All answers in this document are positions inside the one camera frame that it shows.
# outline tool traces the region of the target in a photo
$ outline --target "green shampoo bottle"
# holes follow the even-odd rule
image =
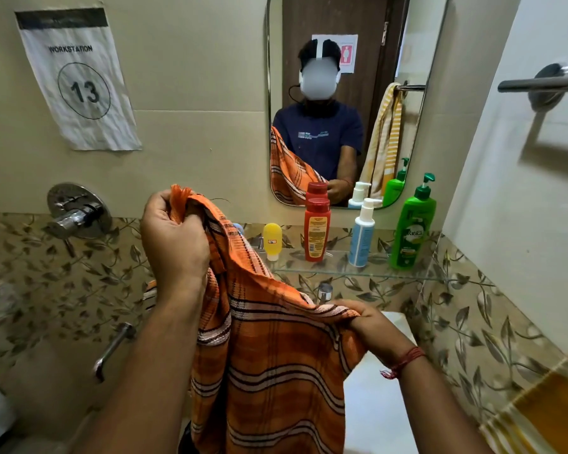
[[[410,158],[403,157],[404,167],[385,185],[385,195],[383,196],[383,207],[392,205],[400,197],[404,184],[406,183],[406,168]]]
[[[389,258],[389,264],[396,269],[411,269],[414,266],[434,218],[436,202],[429,197],[431,188],[427,182],[435,182],[435,175],[425,174],[423,184],[414,191],[414,196],[406,199],[402,207]]]

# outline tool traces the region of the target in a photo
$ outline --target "brown wooden door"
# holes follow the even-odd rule
[[[355,70],[352,74],[341,75],[335,98],[355,107],[360,113],[365,144],[366,137],[372,132],[369,119],[387,1],[282,0],[284,67],[282,103],[284,106],[294,103],[288,96],[288,89],[299,83],[300,62],[297,56],[313,34],[357,34]],[[293,88],[291,94],[297,100],[303,98],[298,88]],[[358,164],[358,170],[362,170],[361,164]]]

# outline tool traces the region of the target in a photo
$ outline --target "black hair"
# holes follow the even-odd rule
[[[315,59],[318,50],[318,40],[309,40],[299,51],[299,60],[301,61],[301,71],[305,65]],[[337,69],[341,70],[339,62],[341,61],[341,48],[332,40],[324,40],[322,44],[322,57],[330,57],[337,64]]]

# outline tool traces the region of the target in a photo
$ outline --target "white bottle cap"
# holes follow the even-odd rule
[[[365,198],[364,203],[362,204],[362,209],[360,210],[360,220],[371,221],[374,208],[381,205],[383,205],[382,199],[371,199],[369,197]]]
[[[370,188],[370,183],[356,182],[351,200],[356,203],[362,202],[368,196],[368,188]]]

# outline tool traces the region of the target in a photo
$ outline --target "circle around number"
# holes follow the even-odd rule
[[[107,89],[107,96],[109,98],[109,103],[108,103],[107,109],[105,110],[105,113],[103,113],[98,118],[89,118],[88,116],[84,116],[83,114],[79,113],[78,110],[76,110],[76,108],[74,108],[73,106],[71,106],[69,104],[69,102],[67,101],[67,99],[63,95],[63,91],[61,90],[61,82],[59,81],[59,78],[61,78],[61,73],[63,72],[65,67],[67,67],[68,65],[83,65],[84,67],[90,68],[92,71],[94,71],[97,74],[97,76],[99,78],[101,78],[101,81],[103,82],[103,84],[105,84],[105,89]],[[59,88],[59,93],[61,94],[61,98],[63,98],[63,101],[67,104],[67,106],[69,106],[72,110],[74,110],[78,115],[82,116],[84,119],[91,119],[91,120],[97,121],[98,119],[101,119],[103,116],[105,116],[107,114],[107,112],[111,109],[111,92],[109,91],[109,86],[107,85],[107,83],[105,82],[103,77],[99,74],[99,72],[97,70],[95,70],[93,67],[91,67],[90,65],[87,65],[86,63],[69,62],[69,63],[66,63],[64,66],[62,66],[61,70],[59,70],[59,74],[57,75],[57,87]]]

